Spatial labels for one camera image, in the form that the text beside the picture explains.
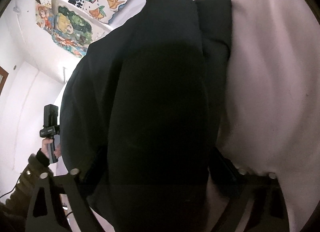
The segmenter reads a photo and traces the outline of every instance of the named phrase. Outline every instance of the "hand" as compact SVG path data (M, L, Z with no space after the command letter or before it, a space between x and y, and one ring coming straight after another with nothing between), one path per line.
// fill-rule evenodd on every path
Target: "hand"
M49 139L49 138L45 138L42 140L41 152L43 152L43 154L45 156L47 156L48 158L49 158L49 153L48 153L47 144L51 144L52 142L53 142L53 139ZM56 147L56 150L53 153L57 158L59 158L61 156L60 144L58 144L58 146Z
M60 144L58 144L58 146L56 147L56 150L53 153L57 157L57 159L61 156L61 146L60 146Z

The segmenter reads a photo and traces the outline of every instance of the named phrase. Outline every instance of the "black jacket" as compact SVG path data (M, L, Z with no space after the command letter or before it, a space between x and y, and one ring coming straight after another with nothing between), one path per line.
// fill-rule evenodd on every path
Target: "black jacket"
M81 170L83 197L116 231L205 224L231 25L231 0L147 0L73 72L61 152L68 170Z

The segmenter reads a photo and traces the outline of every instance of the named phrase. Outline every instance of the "black sleeve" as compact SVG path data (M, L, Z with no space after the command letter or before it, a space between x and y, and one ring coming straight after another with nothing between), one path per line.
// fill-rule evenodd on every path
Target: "black sleeve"
M41 149L39 149L39 151L37 152L36 158L44 167L49 166L50 161L48 157L45 156L45 154L41 151Z
M14 216L2 212L0 207L0 228L6 232L24 232L25 219L20 216Z

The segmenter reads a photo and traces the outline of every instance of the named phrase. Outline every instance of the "white wall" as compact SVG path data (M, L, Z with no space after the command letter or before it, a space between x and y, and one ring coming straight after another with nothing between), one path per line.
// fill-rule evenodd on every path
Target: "white wall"
M13 81L0 121L0 191L10 191L28 157L41 147L43 109L63 85L24 62Z
M25 54L25 61L52 79L63 83L63 67L75 68L79 58L56 45L49 33L36 24L35 0L12 0L1 17Z
M7 98L12 86L12 83L17 75L17 72L20 69L20 66L23 62L23 55L20 49L16 49L16 42L10 35L8 25L5 20L0 19L0 66L9 73L8 78L5 82L3 90L0 95L0 119L4 111Z

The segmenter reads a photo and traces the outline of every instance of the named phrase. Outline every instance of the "pink fabric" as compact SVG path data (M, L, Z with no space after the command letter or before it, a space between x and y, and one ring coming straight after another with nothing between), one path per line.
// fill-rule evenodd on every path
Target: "pink fabric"
M232 0L225 157L277 174L300 231L320 200L320 26L304 0Z

